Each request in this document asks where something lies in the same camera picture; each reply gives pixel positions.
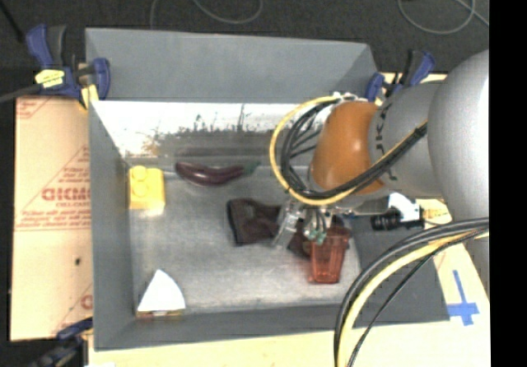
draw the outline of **yellow cable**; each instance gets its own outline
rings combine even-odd
[[[349,360],[349,357],[351,356],[351,351],[353,351],[353,347],[352,347],[351,351],[349,351],[349,353],[344,355],[343,351],[340,350],[340,344],[343,341],[345,341],[344,336],[346,335],[346,331],[352,330],[353,324],[357,320],[357,316],[361,312],[362,307],[367,302],[367,300],[370,298],[370,295],[377,289],[377,287],[386,278],[393,275],[400,268],[405,267],[411,262],[415,262],[416,260],[419,260],[421,258],[428,256],[429,254],[433,253],[434,251],[436,251],[439,247],[441,247],[444,244],[448,244],[452,241],[455,241],[469,234],[471,234],[471,232],[466,232],[463,234],[453,235],[452,237],[449,237],[449,238],[438,239],[436,241],[432,241],[431,243],[426,244],[419,249],[413,250],[411,253],[405,254],[401,258],[398,258],[397,260],[389,264],[387,267],[385,267],[382,271],[380,271],[377,275],[372,277],[368,281],[368,283],[364,286],[360,294],[353,301],[353,304],[351,308],[349,309],[347,317],[344,321],[343,331],[342,331],[340,342],[339,342],[338,365],[346,365],[347,361]],[[482,238],[483,236],[488,236],[488,232],[481,233],[476,238],[477,239]]]
[[[310,205],[310,206],[331,205],[331,204],[333,204],[335,202],[338,202],[339,200],[344,199],[346,196],[349,196],[353,192],[355,192],[355,190],[357,190],[357,187],[350,188],[348,190],[340,192],[339,194],[336,194],[335,196],[327,197],[325,199],[311,199],[311,198],[302,196],[301,194],[299,194],[298,192],[296,192],[295,190],[293,190],[291,188],[290,184],[286,181],[286,179],[284,179],[284,177],[282,175],[282,172],[281,172],[281,170],[278,167],[278,163],[277,163],[277,160],[276,160],[276,146],[277,146],[278,135],[283,130],[283,128],[285,127],[286,123],[291,118],[293,118],[297,113],[302,111],[304,108],[312,106],[312,105],[317,105],[317,104],[321,104],[321,103],[324,103],[324,102],[330,102],[330,101],[336,101],[336,100],[337,99],[333,95],[331,95],[331,96],[321,96],[320,98],[314,98],[313,100],[308,100],[308,101],[298,105],[297,107],[295,107],[293,110],[291,110],[288,114],[286,114],[285,117],[283,117],[280,120],[280,122],[277,124],[276,128],[274,129],[273,135],[271,136],[271,142],[269,143],[269,160],[271,162],[271,170],[273,171],[274,176],[277,178],[278,182],[282,185],[282,187],[284,187],[286,189],[286,191],[289,194],[291,194],[299,202],[305,203],[306,205]],[[425,120],[418,127],[421,127],[426,122],[427,122],[427,120]],[[411,133],[408,134],[402,141],[397,143],[394,147],[392,147],[389,151],[387,151],[380,159],[378,159],[378,161],[373,166],[381,163],[384,159],[386,159],[388,156],[390,156],[390,154],[392,154],[394,152],[394,150],[399,146],[399,144],[404,142],[410,135],[411,135]]]

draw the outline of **black carpet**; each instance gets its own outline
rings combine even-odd
[[[448,72],[489,47],[489,28],[476,16],[458,29],[469,11],[453,0],[403,0],[416,23],[429,30],[457,30],[434,35],[409,23],[398,0],[262,0],[258,16],[245,24],[228,24],[206,15],[191,0],[3,0],[23,31],[39,23],[66,25],[66,56],[84,56],[87,26],[122,26],[190,32],[217,32],[307,39],[339,39],[369,44],[379,70],[400,71],[409,49],[425,49],[436,58],[436,70]],[[488,21],[489,0],[474,0],[475,11]],[[225,18],[245,19],[258,0],[200,0]],[[31,83],[35,61],[0,13],[0,95]],[[0,104],[0,365],[23,365],[54,344],[7,341],[12,241],[13,106]]]

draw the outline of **blue cross marking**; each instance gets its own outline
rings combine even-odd
[[[469,326],[473,324],[472,316],[474,314],[479,314],[478,306],[476,303],[467,302],[467,299],[464,296],[461,280],[459,278],[459,273],[456,270],[454,270],[453,273],[455,284],[457,285],[459,295],[461,296],[461,303],[447,304],[446,309],[448,310],[448,314],[451,317],[460,316],[461,320],[463,321],[463,326]]]

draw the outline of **red plastic cup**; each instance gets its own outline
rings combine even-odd
[[[322,244],[311,242],[311,277],[315,282],[334,284],[340,280],[349,233],[332,226]]]

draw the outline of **blue clamp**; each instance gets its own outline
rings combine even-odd
[[[427,51],[411,50],[408,62],[398,81],[386,89],[386,97],[401,91],[403,88],[421,83],[436,66],[436,60]]]
[[[368,102],[375,102],[375,99],[377,96],[379,96],[380,89],[384,83],[385,77],[379,72],[375,72],[368,81],[368,84],[366,85],[366,92],[364,93],[364,97],[368,100]]]
[[[60,331],[56,340],[58,345],[31,361],[27,367],[59,367],[66,365],[81,350],[84,340],[79,336],[81,333],[93,328],[93,319],[87,318]]]
[[[26,34],[26,44],[30,54],[37,60],[42,71],[58,70],[60,78],[55,78],[50,84],[40,84],[41,95],[65,95],[82,102],[82,89],[78,77],[95,75],[95,83],[99,99],[104,99],[110,90],[110,64],[106,58],[95,58],[91,65],[78,71],[65,66],[62,60],[63,35],[66,26],[53,26],[48,29],[46,24],[40,24]]]

